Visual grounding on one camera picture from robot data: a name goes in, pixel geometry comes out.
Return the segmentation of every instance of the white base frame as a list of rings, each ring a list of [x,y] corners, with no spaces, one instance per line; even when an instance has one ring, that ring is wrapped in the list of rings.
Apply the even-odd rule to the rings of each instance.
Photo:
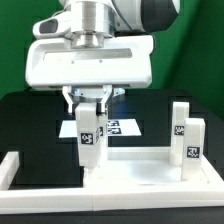
[[[142,162],[144,169],[147,168],[147,161],[167,161],[168,164],[169,151],[169,147],[109,148],[108,163]],[[129,172],[128,179],[133,176],[134,182],[122,181],[121,184],[100,186],[97,179],[99,175],[96,174],[103,169],[85,170],[84,188],[0,191],[0,214],[224,206],[224,182],[205,157],[202,160],[202,178],[199,182],[169,182],[167,178],[173,180],[173,176],[172,172],[167,172],[165,182],[156,182],[154,179],[153,183],[150,180],[142,183],[136,182],[138,175]]]

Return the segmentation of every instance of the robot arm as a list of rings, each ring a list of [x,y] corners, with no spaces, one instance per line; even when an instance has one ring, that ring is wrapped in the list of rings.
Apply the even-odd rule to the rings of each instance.
[[[162,31],[170,27],[180,10],[180,0],[59,1],[64,11],[35,24],[33,33],[37,39],[71,39],[82,31],[103,33],[104,37],[121,31],[123,35],[128,35],[127,31]]]
[[[60,0],[64,11],[33,28],[39,40],[29,50],[28,84],[40,90],[148,87],[154,39],[147,33],[167,29],[179,1]]]

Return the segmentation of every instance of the black surface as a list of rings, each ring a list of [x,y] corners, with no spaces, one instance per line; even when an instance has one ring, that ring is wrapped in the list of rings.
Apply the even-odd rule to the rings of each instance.
[[[172,0],[142,0],[141,2],[141,20],[146,32],[168,29],[177,16]]]
[[[142,136],[109,137],[110,146],[169,146],[172,103],[190,102],[190,116],[204,118],[204,154],[224,176],[224,123],[188,94],[175,90],[129,90],[125,101],[110,104],[110,118],[135,118]],[[79,187],[76,139],[59,139],[71,120],[60,93],[21,92],[0,101],[0,159],[19,151],[21,167],[11,189]],[[0,216],[0,223],[223,223],[223,208],[178,208],[64,214]]]
[[[56,33],[57,29],[58,29],[58,21],[56,19],[51,19],[41,23],[39,31],[41,34],[48,34],[48,33]]]

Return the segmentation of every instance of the white block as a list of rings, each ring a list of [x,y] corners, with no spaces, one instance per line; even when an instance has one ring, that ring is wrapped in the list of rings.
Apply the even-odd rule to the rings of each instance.
[[[82,188],[0,191],[0,202],[0,214],[93,210],[92,193]]]
[[[170,164],[181,166],[184,143],[184,122],[189,117],[189,103],[174,102],[171,133]]]
[[[199,181],[204,149],[205,122],[203,119],[185,120],[182,180]]]
[[[108,115],[99,116],[100,126],[100,148],[101,148],[101,161],[102,166],[108,160],[108,135],[107,135]]]
[[[96,115],[96,103],[80,103],[75,110],[79,164],[96,167],[101,157],[99,118]]]
[[[109,147],[109,160],[167,160],[170,147]]]
[[[116,190],[111,189],[109,192],[103,192],[102,190],[100,193],[93,195],[94,211],[124,210],[126,206],[127,198],[123,192],[116,192]]]
[[[9,152],[0,165],[0,191],[8,190],[19,168],[19,153]]]

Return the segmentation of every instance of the white plastic part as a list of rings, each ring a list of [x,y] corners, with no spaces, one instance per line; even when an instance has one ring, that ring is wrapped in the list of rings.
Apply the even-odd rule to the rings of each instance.
[[[169,148],[111,150],[115,154],[120,153],[124,159],[109,161],[109,172],[106,172],[105,168],[106,179],[115,177],[116,181],[110,180],[113,184],[101,185],[102,180],[96,181],[102,177],[99,174],[104,173],[99,170],[103,169],[102,167],[98,169],[98,174],[97,170],[86,169],[85,172],[88,173],[85,188],[0,191],[0,214],[224,205],[224,183],[205,157],[202,158],[201,169],[207,181],[178,182],[181,168],[169,164]],[[90,181],[96,185],[88,186]]]
[[[130,49],[131,57],[78,59],[79,50],[70,49],[64,38],[39,40],[29,50],[26,81],[36,89],[62,86],[119,85],[144,88],[151,83],[152,36],[105,39],[103,50]],[[93,55],[94,49],[84,50]]]
[[[205,122],[203,119],[187,118],[185,120],[183,181],[200,181],[204,136]]]
[[[75,96],[91,98],[91,99],[102,99],[105,96],[103,88],[77,88],[75,89]]]
[[[174,7],[177,11],[177,13],[180,12],[180,0],[173,0],[173,4],[174,4]]]
[[[131,28],[144,32],[145,30],[142,26],[141,19],[141,3],[142,0],[116,0],[117,7]],[[116,29],[118,31],[129,30],[119,16],[117,16],[117,20],[118,23]]]
[[[75,110],[80,166],[94,168],[101,158],[99,118],[96,103],[80,103]]]
[[[0,191],[8,190],[19,168],[19,153],[8,152],[0,165]]]
[[[66,100],[66,102],[68,103],[68,112],[70,114],[72,114],[72,106],[73,106],[73,100],[72,98],[70,97],[69,94],[71,94],[72,92],[72,87],[71,86],[63,86],[62,88],[62,94]]]
[[[99,116],[99,126],[100,126],[100,148],[101,148],[101,158],[100,165],[102,166],[108,160],[108,136],[107,136],[107,123],[108,114]]]
[[[61,3],[62,6],[65,6],[65,4],[66,4],[67,1],[68,0],[59,0],[59,2]]]
[[[174,102],[172,116],[170,163],[181,166],[184,150],[184,125],[189,117],[189,103]]]
[[[40,33],[41,24],[52,19],[55,19],[58,22],[57,31],[55,33],[48,33],[48,34]],[[60,36],[64,37],[68,35],[70,31],[71,31],[71,12],[70,11],[60,13],[57,16],[38,22],[33,26],[33,34],[37,39],[49,39],[49,38],[60,37]]]

